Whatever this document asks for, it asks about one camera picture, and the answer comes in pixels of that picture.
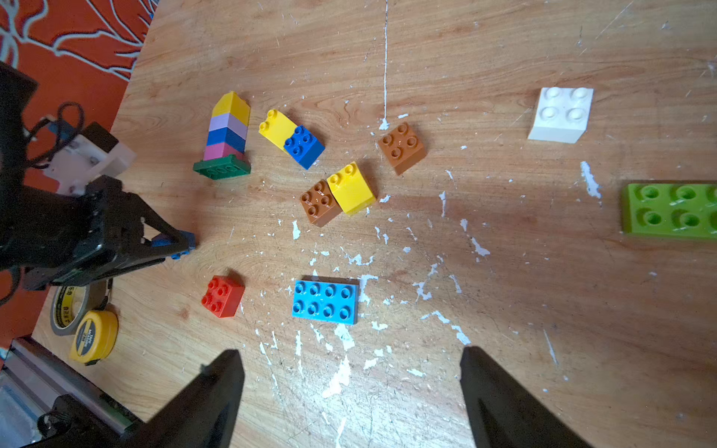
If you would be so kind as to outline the yellow sloped lego brick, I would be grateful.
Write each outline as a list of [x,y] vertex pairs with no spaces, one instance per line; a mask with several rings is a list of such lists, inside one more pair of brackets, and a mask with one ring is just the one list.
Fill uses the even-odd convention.
[[248,126],[250,110],[251,108],[245,100],[240,98],[235,91],[229,91],[229,93],[225,93],[216,103],[216,106],[214,106],[212,117],[231,114],[235,119],[238,119],[244,125]]

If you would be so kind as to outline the blue square lego brick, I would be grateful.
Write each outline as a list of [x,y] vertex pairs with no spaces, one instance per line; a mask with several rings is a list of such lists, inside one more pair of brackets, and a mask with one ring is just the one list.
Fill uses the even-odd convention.
[[233,149],[244,153],[246,147],[246,138],[235,133],[232,129],[225,127],[214,131],[210,131],[207,135],[207,147],[227,144]]

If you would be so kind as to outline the pink lego brick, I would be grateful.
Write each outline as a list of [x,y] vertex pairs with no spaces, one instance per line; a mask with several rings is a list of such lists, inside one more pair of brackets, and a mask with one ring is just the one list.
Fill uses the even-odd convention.
[[211,161],[228,157],[230,155],[235,156],[239,161],[243,161],[245,159],[245,155],[241,151],[234,149],[227,143],[218,143],[209,145],[205,148],[204,160]]

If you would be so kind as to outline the lilac lego brick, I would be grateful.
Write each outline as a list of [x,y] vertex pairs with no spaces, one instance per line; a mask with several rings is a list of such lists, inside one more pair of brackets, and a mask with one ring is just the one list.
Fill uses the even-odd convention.
[[237,117],[233,114],[226,113],[213,117],[210,121],[208,130],[209,132],[213,132],[224,128],[230,129],[232,132],[246,140],[248,127],[242,121],[239,121],[239,119],[237,119]]

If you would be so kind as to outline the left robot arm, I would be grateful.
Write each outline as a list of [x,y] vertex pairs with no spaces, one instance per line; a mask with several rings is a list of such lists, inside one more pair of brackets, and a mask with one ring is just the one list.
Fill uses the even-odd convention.
[[121,181],[101,175],[82,196],[24,185],[27,157],[22,110],[37,82],[1,66],[1,268],[28,290],[82,287],[164,262],[190,250],[170,226]]

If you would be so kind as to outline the red lego brick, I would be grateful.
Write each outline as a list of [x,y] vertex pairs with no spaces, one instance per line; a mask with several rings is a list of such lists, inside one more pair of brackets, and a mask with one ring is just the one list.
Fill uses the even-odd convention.
[[244,292],[245,286],[229,276],[214,276],[207,285],[201,304],[218,318],[234,317]]

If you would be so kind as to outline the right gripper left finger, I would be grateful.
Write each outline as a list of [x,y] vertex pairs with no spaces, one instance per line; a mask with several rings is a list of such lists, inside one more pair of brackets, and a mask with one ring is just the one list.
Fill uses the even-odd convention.
[[242,398],[240,353],[223,351],[121,447],[228,447]]

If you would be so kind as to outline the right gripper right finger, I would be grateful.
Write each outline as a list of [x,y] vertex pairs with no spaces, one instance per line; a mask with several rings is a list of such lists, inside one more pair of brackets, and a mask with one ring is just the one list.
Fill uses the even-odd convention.
[[477,447],[587,447],[478,346],[466,346],[460,384]]

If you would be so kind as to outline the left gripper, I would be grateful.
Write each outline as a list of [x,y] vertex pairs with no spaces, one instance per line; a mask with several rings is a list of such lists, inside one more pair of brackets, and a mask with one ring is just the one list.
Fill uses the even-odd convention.
[[121,181],[102,175],[81,197],[1,181],[1,267],[24,271],[24,288],[87,286],[186,252],[169,225]]

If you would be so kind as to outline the light blue long lego brick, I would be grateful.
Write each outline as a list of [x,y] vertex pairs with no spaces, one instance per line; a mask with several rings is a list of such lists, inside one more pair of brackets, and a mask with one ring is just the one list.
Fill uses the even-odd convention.
[[353,326],[357,322],[359,286],[356,283],[297,280],[293,317]]

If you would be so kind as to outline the dark green lego plate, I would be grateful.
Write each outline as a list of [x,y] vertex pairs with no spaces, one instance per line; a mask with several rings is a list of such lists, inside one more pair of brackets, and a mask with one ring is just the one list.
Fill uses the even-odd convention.
[[242,177],[251,173],[251,166],[235,155],[196,162],[193,171],[212,180]]

